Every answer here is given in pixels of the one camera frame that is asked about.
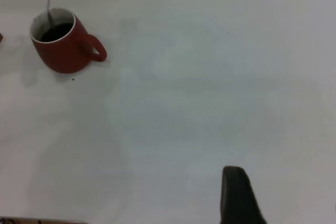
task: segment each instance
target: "black object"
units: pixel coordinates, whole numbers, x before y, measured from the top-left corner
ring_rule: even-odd
[[[46,31],[42,37],[41,42],[51,42],[55,41],[57,39],[62,38],[64,35],[66,35],[70,30],[72,29],[73,24],[72,23],[64,23],[55,26],[54,28],[49,29]]]
[[[250,180],[240,167],[224,167],[220,203],[220,224],[266,224]]]

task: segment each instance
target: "mug rim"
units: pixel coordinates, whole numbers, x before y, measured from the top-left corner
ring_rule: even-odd
[[[75,27],[75,24],[76,24],[76,16],[75,16],[74,12],[71,11],[71,10],[65,9],[65,8],[61,8],[61,7],[54,7],[54,8],[51,8],[50,10],[53,10],[53,9],[62,9],[62,10],[66,10],[66,11],[68,11],[68,12],[70,12],[70,13],[72,14],[72,17],[74,18],[74,21],[73,21],[73,25],[72,25],[71,30],[68,31],[67,34],[65,34],[63,37],[61,37],[61,38],[59,38],[59,39],[56,39],[56,40],[54,40],[54,41],[50,41],[50,42],[42,42],[42,41],[39,41],[39,40],[35,39],[35,38],[33,37],[33,35],[32,35],[32,31],[31,31],[31,30],[32,30],[32,28],[33,28],[33,24],[34,24],[34,20],[33,20],[33,22],[31,23],[31,25],[30,25],[30,27],[29,27],[29,36],[30,36],[30,38],[31,38],[33,41],[35,41],[35,42],[37,42],[37,43],[41,43],[41,44],[52,44],[52,43],[55,43],[55,42],[58,42],[58,41],[64,39],[65,37],[67,37],[67,36],[72,32],[72,30],[73,30],[73,28]],[[40,14],[37,15],[35,18],[38,18],[39,16],[44,15],[44,14],[46,14],[47,12],[48,12],[48,11],[45,11],[45,12],[43,12],[43,13],[40,13]]]

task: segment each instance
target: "tabletop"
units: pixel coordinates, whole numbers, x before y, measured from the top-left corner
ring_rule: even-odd
[[[334,223],[334,0],[51,0],[108,60],[49,70],[46,0],[0,0],[0,216],[218,223],[243,167],[269,223]]]

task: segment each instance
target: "coffee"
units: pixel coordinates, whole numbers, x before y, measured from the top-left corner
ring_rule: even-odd
[[[72,29],[72,23],[64,23],[60,25],[56,25],[54,28],[49,29],[46,31],[42,37],[41,42],[52,42],[58,40],[65,36],[70,30]]]

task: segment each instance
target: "mug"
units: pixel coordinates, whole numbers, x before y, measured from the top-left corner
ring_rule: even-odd
[[[50,30],[48,12],[34,18],[30,26],[30,38],[42,61],[53,71],[59,73],[74,73],[89,64],[90,61],[104,61],[107,52],[101,42],[93,35],[88,34],[77,16],[63,8],[53,8],[50,14],[54,26],[71,23],[71,30],[63,37],[42,42],[41,38]]]

